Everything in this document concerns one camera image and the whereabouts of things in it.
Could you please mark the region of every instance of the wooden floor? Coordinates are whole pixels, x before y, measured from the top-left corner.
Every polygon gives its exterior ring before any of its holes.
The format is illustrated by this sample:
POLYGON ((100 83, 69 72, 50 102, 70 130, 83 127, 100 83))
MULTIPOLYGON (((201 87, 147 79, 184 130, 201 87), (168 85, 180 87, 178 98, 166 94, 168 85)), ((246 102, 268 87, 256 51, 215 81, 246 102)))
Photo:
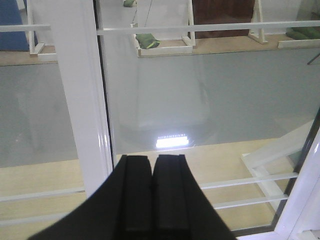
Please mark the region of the wooden floor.
MULTIPOLYGON (((242 154, 251 153, 274 139, 242 141, 216 145, 194 146, 171 151, 146 151, 127 153, 128 155, 148 156, 152 169, 159 154, 184 154, 190 170, 198 184, 251 178, 252 175, 241 160, 242 154)), ((273 174, 291 173, 292 166, 286 159, 275 161, 268 166, 273 174)), ((276 181, 284 190, 288 180, 276 181)), ((214 205, 218 203, 264 197, 257 184, 206 189, 203 191, 214 205)), ((269 203, 217 210, 231 230, 269 225, 275 211, 269 203)))
MULTIPOLYGON (((0 197, 19 196, 83 187, 79 160, 0 168, 0 197)), ((65 214, 86 200, 85 192, 0 202, 0 239, 25 240, 56 222, 30 218, 65 214), (1 225, 4 221, 16 221, 1 225)))
MULTIPOLYGON (((268 43, 260 44, 247 36, 196 39, 196 46, 193 48, 193 52, 188 53, 188 55, 277 50, 278 41, 292 39, 287 37, 285 34, 275 34, 266 35, 266 40, 268 43)), ((182 40, 164 40, 160 42, 159 48, 185 45, 186 44, 182 40)), ((45 46, 41 53, 46 54, 55 52, 56 50, 54 46, 45 46)), ((31 56, 28 51, 0 51, 0 66, 45 63, 52 63, 52 61, 39 61, 37 56, 31 56)))
MULTIPOLYGON (((45 46, 42 54, 55 53, 54 46, 45 46)), ((0 66, 49 64, 52 61, 39 61, 36 55, 30 55, 29 51, 0 51, 0 66)))
MULTIPOLYGON (((271 141, 273 139, 128 154, 147 155, 152 168, 159 154, 185 154, 196 181, 203 184, 251 177, 241 160, 241 154, 253 152, 271 141)), ((280 165, 269 166, 269 169, 275 168, 275 172, 279 169, 281 169, 281 172, 291 172, 292 167, 289 165, 282 161, 280 165)), ((0 168, 0 182, 0 197, 83 187, 78 160, 0 168)), ((280 182, 279 184, 283 189, 286 182, 280 182)), ((256 184, 206 189, 204 194, 212 204, 264 196, 256 184)), ((80 192, 64 196, 3 201, 0 202, 0 221, 68 213, 85 199, 86 194, 80 192)), ((275 214, 269 203, 219 209, 217 212, 232 230, 269 225, 275 214)), ((0 226, 0 239, 26 239, 55 221, 47 219, 0 226)))

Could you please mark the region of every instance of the gray floor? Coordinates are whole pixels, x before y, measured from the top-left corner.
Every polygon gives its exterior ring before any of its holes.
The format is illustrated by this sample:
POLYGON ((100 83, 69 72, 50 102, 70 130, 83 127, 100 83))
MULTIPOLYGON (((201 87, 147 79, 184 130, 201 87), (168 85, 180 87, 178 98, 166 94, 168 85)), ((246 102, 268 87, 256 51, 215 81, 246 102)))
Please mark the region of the gray floor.
POLYGON ((58 64, 0 67, 0 167, 77 158, 58 64))
MULTIPOLYGON (((105 28, 127 27, 135 12, 117 0, 101 9, 105 28)), ((129 35, 103 43, 117 154, 174 134, 191 145, 277 138, 320 105, 320 60, 307 65, 319 48, 138 58, 129 35)))

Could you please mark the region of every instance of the brown door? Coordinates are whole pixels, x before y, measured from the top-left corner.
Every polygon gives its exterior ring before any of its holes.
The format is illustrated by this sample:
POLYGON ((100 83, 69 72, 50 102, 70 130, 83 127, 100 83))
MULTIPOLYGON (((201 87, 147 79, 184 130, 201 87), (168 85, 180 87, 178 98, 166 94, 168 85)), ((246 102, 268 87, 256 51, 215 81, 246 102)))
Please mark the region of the brown door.
MULTIPOLYGON (((255 0, 192 0, 194 24, 250 23, 255 0)), ((247 36, 249 30, 201 31, 196 39, 247 36)))

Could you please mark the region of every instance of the green bag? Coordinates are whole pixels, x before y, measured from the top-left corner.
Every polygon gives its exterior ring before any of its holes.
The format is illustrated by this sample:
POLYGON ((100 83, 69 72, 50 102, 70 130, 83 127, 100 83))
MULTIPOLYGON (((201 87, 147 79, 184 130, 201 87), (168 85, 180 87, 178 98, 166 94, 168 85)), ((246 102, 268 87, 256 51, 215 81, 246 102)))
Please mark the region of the green bag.
POLYGON ((293 27, 292 29, 296 32, 302 33, 310 39, 320 39, 320 32, 313 26, 293 27))
POLYGON ((289 38, 295 39, 295 40, 305 40, 305 39, 310 39, 306 35, 302 34, 301 32, 298 31, 288 31, 285 33, 289 38))
POLYGON ((142 49, 153 49, 160 44, 160 41, 155 39, 151 33, 137 34, 135 39, 138 40, 140 48, 142 49))
POLYGON ((125 0, 123 2, 123 6, 127 7, 127 8, 132 8, 132 6, 134 5, 135 0, 125 0))

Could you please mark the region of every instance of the black object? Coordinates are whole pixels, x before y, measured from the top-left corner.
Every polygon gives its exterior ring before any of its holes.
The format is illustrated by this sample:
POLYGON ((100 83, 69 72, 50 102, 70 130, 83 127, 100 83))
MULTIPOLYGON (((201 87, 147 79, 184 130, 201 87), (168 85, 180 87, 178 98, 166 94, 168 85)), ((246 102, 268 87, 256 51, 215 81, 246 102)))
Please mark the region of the black object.
POLYGON ((307 65, 310 65, 314 60, 316 60, 318 57, 320 57, 320 52, 315 55, 310 61, 308 61, 307 65))
POLYGON ((101 187, 29 240, 236 240, 184 155, 123 155, 101 187))

